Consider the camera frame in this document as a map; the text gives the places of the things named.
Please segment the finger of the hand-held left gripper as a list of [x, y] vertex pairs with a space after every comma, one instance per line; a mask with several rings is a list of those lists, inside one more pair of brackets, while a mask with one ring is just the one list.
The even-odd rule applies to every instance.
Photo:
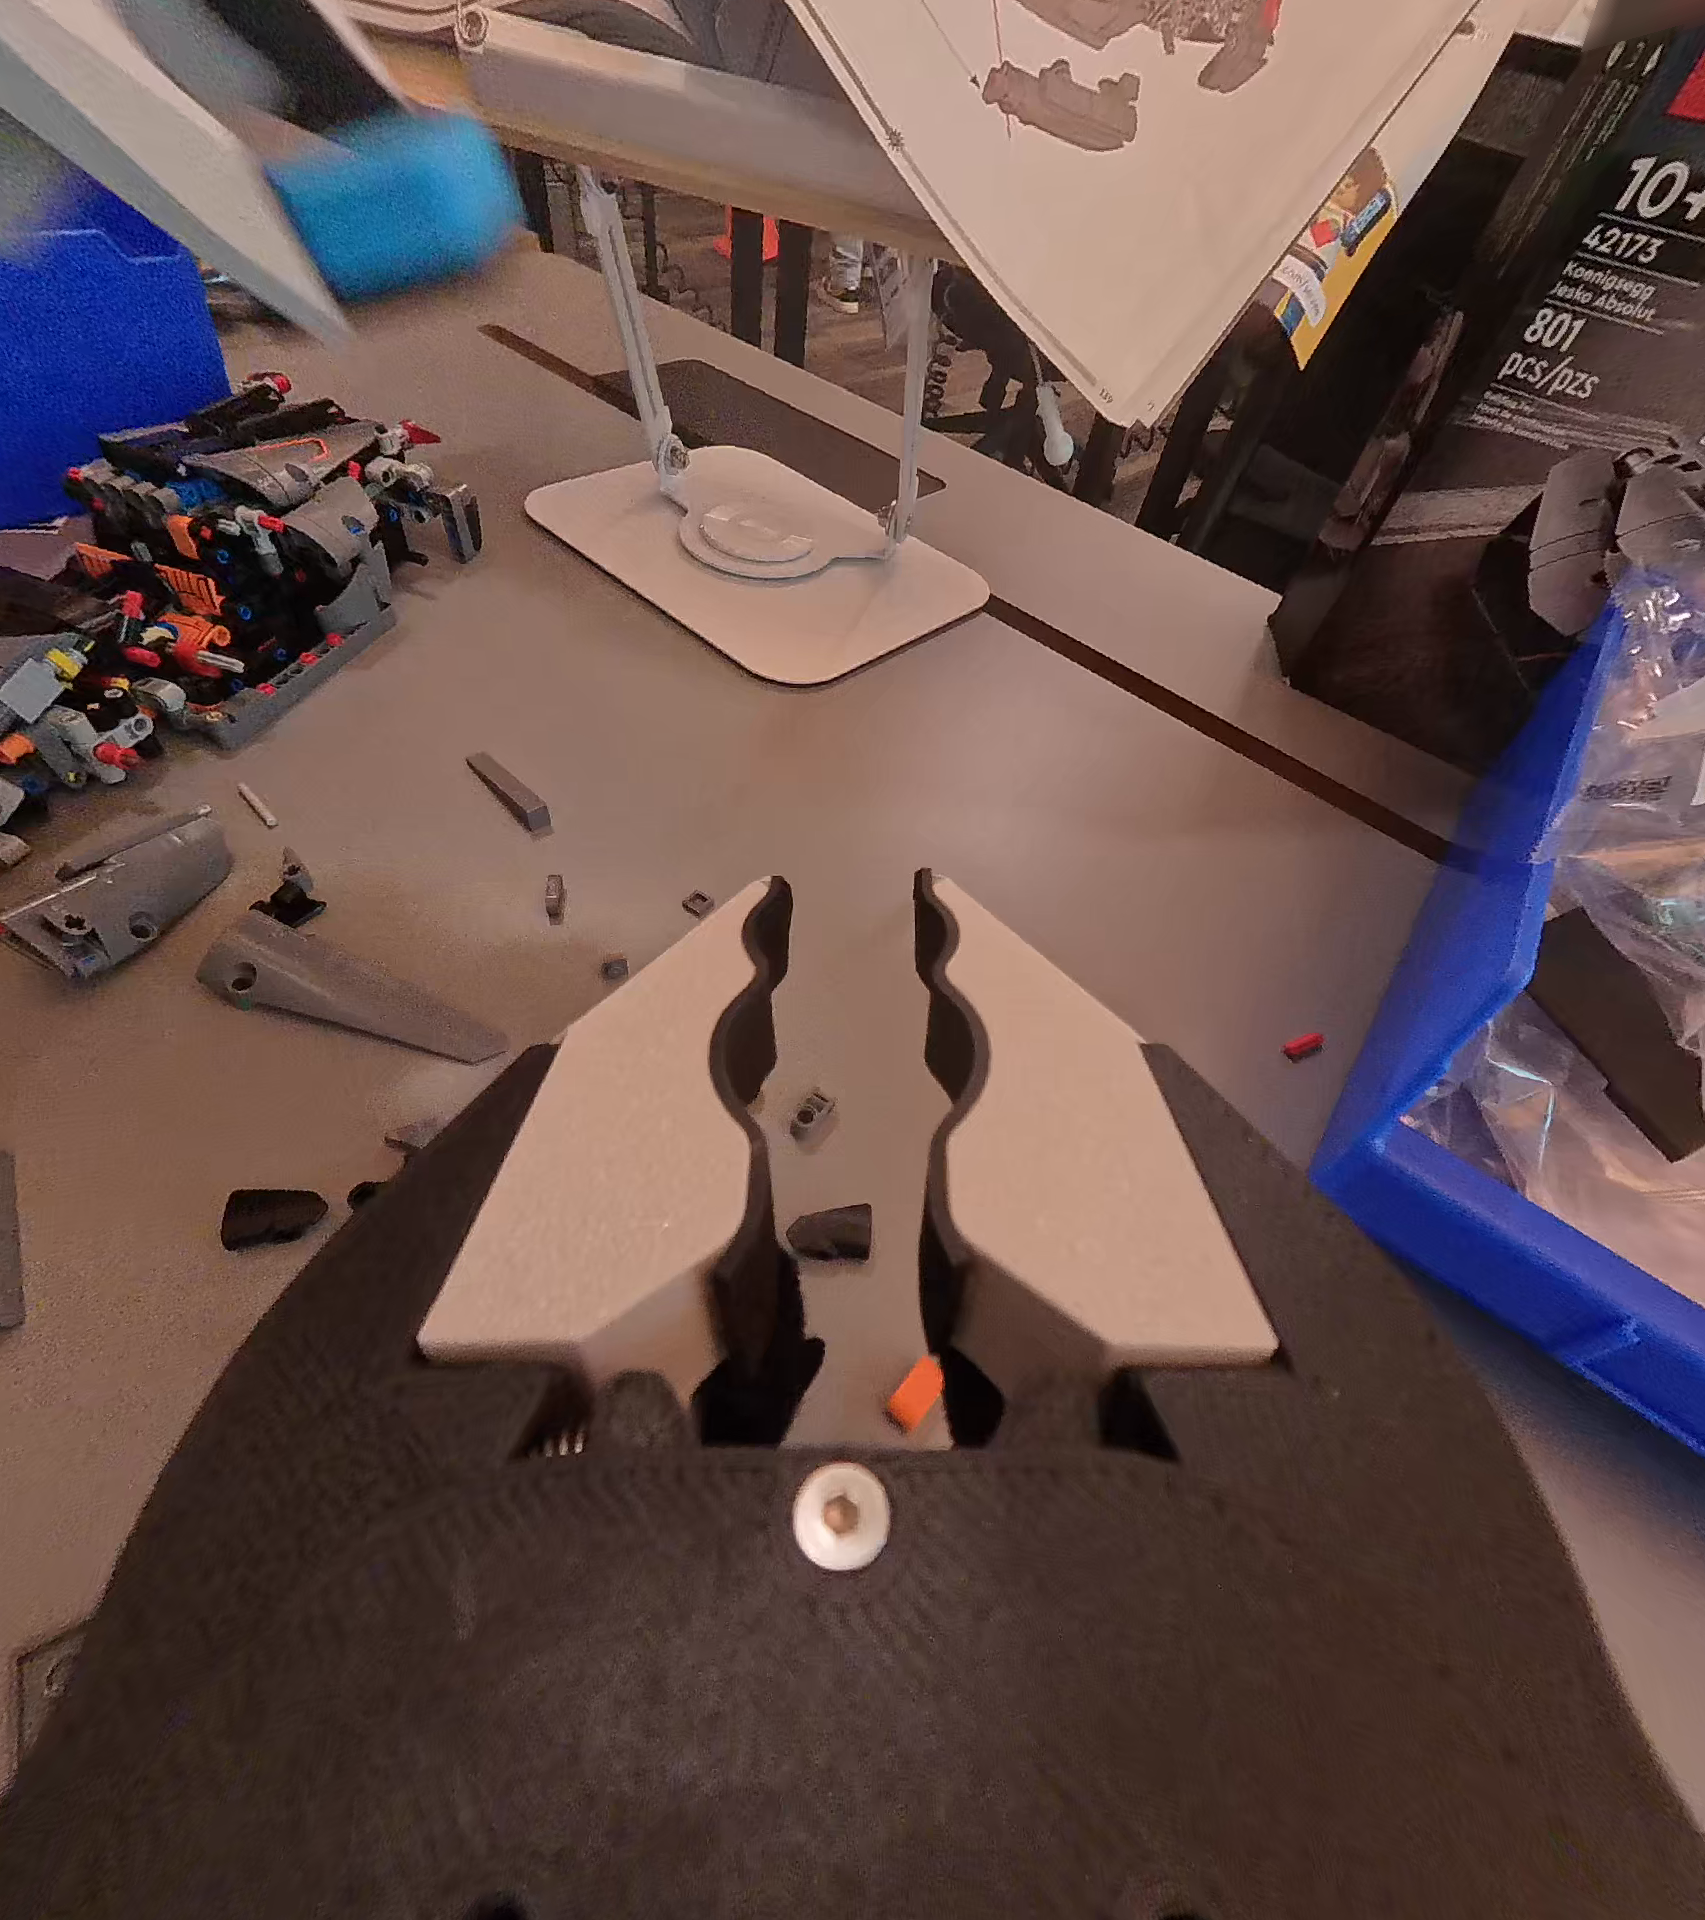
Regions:
[[282, 324], [339, 340], [339, 296], [266, 169], [332, 156], [382, 110], [395, 83], [343, 4], [0, 0], [0, 254], [96, 181]]

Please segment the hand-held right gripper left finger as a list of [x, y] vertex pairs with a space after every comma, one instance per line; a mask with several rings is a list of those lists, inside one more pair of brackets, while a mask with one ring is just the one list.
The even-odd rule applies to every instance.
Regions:
[[759, 878], [568, 1027], [416, 1330], [421, 1357], [768, 1368], [792, 1260], [757, 1101], [787, 965], [792, 881]]

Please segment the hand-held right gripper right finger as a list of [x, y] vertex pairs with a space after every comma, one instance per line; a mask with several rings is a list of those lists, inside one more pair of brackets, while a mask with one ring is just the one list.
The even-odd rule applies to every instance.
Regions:
[[918, 1314], [977, 1375], [1244, 1369], [1281, 1334], [1161, 1084], [1161, 1048], [978, 897], [915, 874], [944, 1094]]

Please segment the small lego pieces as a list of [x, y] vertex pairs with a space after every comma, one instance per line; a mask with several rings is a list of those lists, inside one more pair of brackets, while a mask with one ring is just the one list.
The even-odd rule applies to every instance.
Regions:
[[866, 1146], [846, 1106], [804, 1085], [783, 1125], [776, 1225], [801, 1263], [804, 1334], [826, 1354], [801, 1445], [942, 1445], [942, 1362], [918, 1306], [924, 1161]]

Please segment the light blue block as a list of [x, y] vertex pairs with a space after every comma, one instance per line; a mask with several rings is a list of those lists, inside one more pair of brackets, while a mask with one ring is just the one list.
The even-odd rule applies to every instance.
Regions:
[[512, 157], [461, 110], [387, 110], [262, 176], [343, 305], [473, 276], [526, 227]]

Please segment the grey pointed lego panel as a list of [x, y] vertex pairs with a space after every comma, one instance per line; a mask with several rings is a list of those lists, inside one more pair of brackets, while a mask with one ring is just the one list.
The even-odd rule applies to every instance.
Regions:
[[256, 907], [221, 932], [195, 981], [242, 1013], [272, 1009], [461, 1065], [505, 1052], [498, 1027]]

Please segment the black lego wedge piece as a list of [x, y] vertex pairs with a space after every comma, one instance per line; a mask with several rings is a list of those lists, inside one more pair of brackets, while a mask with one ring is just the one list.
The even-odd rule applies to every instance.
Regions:
[[319, 1188], [242, 1184], [221, 1211], [223, 1248], [294, 1244], [332, 1215]]

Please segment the partly built lego car model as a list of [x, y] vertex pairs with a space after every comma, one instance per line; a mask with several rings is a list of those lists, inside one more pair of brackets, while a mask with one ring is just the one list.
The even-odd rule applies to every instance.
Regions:
[[395, 627], [395, 575], [483, 560], [483, 499], [416, 419], [253, 375], [71, 468], [80, 538], [0, 563], [0, 878], [57, 800], [139, 789], [166, 745], [242, 751]]

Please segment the long grey lego beam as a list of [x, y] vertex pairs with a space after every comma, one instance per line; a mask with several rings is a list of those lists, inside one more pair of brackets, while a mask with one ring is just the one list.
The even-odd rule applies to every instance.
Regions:
[[475, 751], [468, 754], [468, 774], [504, 804], [504, 810], [531, 838], [553, 831], [549, 804], [512, 774], [498, 754]]

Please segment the grey curved lego panel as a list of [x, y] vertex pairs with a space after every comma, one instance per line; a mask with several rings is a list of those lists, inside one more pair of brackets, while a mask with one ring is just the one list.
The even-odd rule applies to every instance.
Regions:
[[147, 954], [227, 878], [227, 835], [201, 804], [71, 855], [48, 895], [0, 909], [0, 947], [71, 983], [96, 983]]

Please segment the black lego set box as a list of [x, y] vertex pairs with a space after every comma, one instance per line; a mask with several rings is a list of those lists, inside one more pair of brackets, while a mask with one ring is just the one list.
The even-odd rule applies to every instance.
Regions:
[[1480, 768], [1628, 563], [1705, 548], [1705, 26], [1582, 56], [1272, 614], [1286, 678]]

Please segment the lego instruction booklet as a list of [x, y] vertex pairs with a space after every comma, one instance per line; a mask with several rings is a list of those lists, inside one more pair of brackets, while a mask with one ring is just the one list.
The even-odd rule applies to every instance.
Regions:
[[787, 4], [794, 89], [489, 11], [473, 98], [531, 146], [965, 265], [1118, 426], [1157, 419], [1356, 157], [1410, 181], [1524, 4]]

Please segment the blue bin with tag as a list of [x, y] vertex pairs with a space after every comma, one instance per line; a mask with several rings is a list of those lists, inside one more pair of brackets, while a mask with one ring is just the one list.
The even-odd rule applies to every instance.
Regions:
[[234, 390], [197, 263], [80, 181], [0, 259], [0, 534], [71, 506], [97, 436], [179, 419]]

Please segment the blue bin with bags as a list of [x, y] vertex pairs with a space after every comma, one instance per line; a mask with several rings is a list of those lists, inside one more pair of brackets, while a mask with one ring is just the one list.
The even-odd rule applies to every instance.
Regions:
[[1311, 1181], [1388, 1255], [1705, 1462], [1705, 1306], [1403, 1125], [1532, 981], [1549, 907], [1549, 865], [1532, 849], [1570, 793], [1618, 636], [1623, 619], [1607, 608], [1467, 789]]

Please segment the white book stand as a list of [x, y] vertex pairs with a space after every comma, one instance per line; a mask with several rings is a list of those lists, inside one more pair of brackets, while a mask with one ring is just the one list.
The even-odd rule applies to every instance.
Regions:
[[473, 98], [575, 163], [644, 461], [531, 488], [539, 527], [759, 685], [837, 685], [986, 607], [977, 568], [909, 534], [935, 263], [903, 263], [908, 408], [882, 511], [750, 448], [688, 448], [650, 340], [616, 176], [701, 174], [725, 204], [863, 214], [942, 240], [887, 135], [846, 98], [792, 4], [461, 4]]

